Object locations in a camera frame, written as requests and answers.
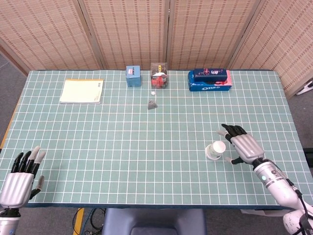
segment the grid mat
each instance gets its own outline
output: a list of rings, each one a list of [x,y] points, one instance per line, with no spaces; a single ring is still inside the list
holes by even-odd
[[[232,71],[230,91],[193,93],[187,74],[169,71],[168,87],[152,96],[148,71],[137,88],[119,70],[31,71],[1,153],[0,184],[19,152],[40,145],[45,186],[29,206],[275,207],[250,165],[205,156],[221,124],[235,123],[312,204],[312,176],[277,73]],[[103,78],[101,104],[60,104],[66,78]],[[149,99],[156,109],[147,109]],[[225,143],[223,156],[237,158]]]

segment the gray floor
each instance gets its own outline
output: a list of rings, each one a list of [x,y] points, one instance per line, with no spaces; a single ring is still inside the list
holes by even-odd
[[[26,77],[0,55],[0,140],[9,124]],[[294,96],[289,106],[303,147],[313,147],[313,92]],[[76,208],[25,208],[21,210],[19,235],[72,234]],[[239,210],[206,210],[210,235],[287,235],[281,217],[241,214]],[[103,216],[97,215],[101,224]]]

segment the blue oreo package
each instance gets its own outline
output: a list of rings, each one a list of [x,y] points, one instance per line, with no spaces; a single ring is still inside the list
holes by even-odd
[[[188,87],[191,92],[201,92],[201,91],[228,91],[231,86],[230,71],[226,71],[227,80],[224,82],[196,82],[194,80],[194,71],[188,73]]]

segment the black chair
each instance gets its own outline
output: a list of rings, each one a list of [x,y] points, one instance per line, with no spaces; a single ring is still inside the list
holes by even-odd
[[[206,235],[201,209],[114,209],[106,211],[102,235]]]

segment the woven screen panel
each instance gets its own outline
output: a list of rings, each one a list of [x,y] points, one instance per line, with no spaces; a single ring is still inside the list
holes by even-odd
[[[313,71],[313,0],[268,0],[242,44],[233,69],[269,69],[286,95]]]
[[[99,69],[72,1],[0,2],[0,37],[31,70]]]
[[[170,69],[225,68],[255,0],[176,0]]]
[[[163,58],[165,0],[86,0],[106,68],[124,70]]]

